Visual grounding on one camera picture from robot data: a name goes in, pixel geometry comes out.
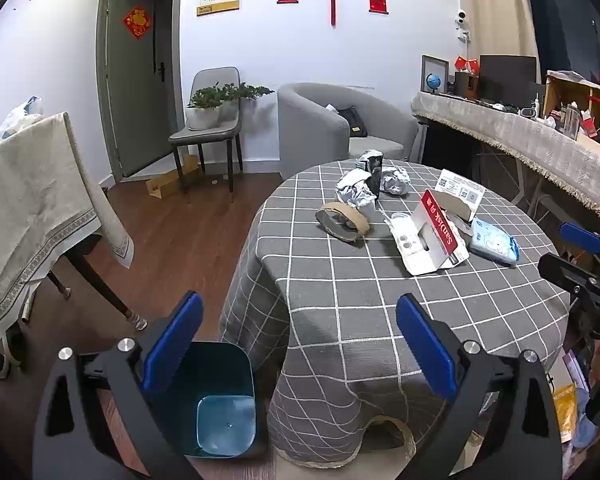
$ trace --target gray chair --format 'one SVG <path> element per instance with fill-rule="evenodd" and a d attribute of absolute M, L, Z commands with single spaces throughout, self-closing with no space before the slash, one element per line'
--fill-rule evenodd
<path fill-rule="evenodd" d="M 195 94 L 196 90 L 207 88 L 218 84 L 219 87 L 227 83 L 233 83 L 236 86 L 240 85 L 240 73 L 233 66 L 224 68 L 210 68 L 201 70 L 193 79 L 191 87 L 191 95 Z M 220 142 L 226 140 L 226 165 L 229 176 L 229 191 L 234 192 L 234 154 L 232 150 L 232 141 L 235 138 L 235 147 L 238 152 L 238 164 L 240 171 L 242 168 L 242 147 L 240 145 L 240 129 L 242 127 L 242 106 L 238 103 L 225 103 L 222 105 L 220 114 L 220 123 L 215 128 L 209 130 L 191 130 L 187 126 L 183 130 L 169 137 L 169 142 L 173 148 L 173 156 L 176 160 L 176 168 L 178 168 L 178 176 L 180 177 L 180 187 L 182 191 L 186 191 L 184 176 L 182 174 L 182 165 L 180 164 L 180 154 L 178 153 L 179 146 L 198 146 L 198 154 L 200 156 L 200 166 L 202 171 L 205 171 L 205 155 L 202 151 L 202 145 L 207 142 Z"/>
<path fill-rule="evenodd" d="M 355 106 L 368 137 L 349 139 L 349 123 L 338 110 Z M 369 94 L 342 86 L 294 83 L 278 90 L 280 174 L 287 179 L 312 166 L 357 158 L 379 150 L 384 158 L 403 160 L 416 138 L 407 112 Z"/>

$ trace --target globe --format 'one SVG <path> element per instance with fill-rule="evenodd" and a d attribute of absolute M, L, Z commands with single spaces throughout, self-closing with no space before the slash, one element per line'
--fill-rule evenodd
<path fill-rule="evenodd" d="M 442 82 L 440 81 L 439 76 L 435 74 L 429 74 L 427 76 L 427 86 L 432 90 L 437 90 L 438 88 L 440 88 L 441 83 Z"/>

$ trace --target round table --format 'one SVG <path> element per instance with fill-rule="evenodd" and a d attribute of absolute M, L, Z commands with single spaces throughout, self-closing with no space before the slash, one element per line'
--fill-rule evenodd
<path fill-rule="evenodd" d="M 403 197 L 382 194 L 392 212 L 416 207 L 440 172 L 403 166 Z M 471 254 L 459 266 L 413 277 L 404 267 L 381 212 L 371 231 L 347 244 L 330 237 L 315 212 L 353 161 L 310 168 L 282 185 L 259 209 L 220 320 L 222 339 L 241 346 L 254 368 L 283 361 L 267 423 L 272 443 L 297 462 L 337 465 L 355 457 L 378 418 L 405 423 L 415 443 L 440 414 L 434 396 L 395 323 L 395 303 L 410 292 L 460 340 L 517 356 L 535 350 L 548 369 L 562 344 L 568 294 L 542 280 L 537 263 L 555 248 L 520 209 L 487 190 L 477 217 L 520 245 L 517 267 Z"/>

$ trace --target door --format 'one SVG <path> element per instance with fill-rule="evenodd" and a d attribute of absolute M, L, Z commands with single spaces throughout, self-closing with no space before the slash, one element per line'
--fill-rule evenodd
<path fill-rule="evenodd" d="M 164 60 L 158 58 L 156 0 L 109 0 L 106 26 L 106 77 L 116 158 L 131 176 L 170 153 L 171 127 Z M 126 17 L 138 9 L 143 28 L 136 34 Z"/>

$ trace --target beige curtain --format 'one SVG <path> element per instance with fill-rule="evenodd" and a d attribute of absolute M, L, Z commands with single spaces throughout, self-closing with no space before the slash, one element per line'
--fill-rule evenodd
<path fill-rule="evenodd" d="M 535 56 L 536 32 L 529 0 L 460 0 L 468 15 L 470 59 L 481 54 Z M 538 64 L 538 82 L 540 82 Z"/>

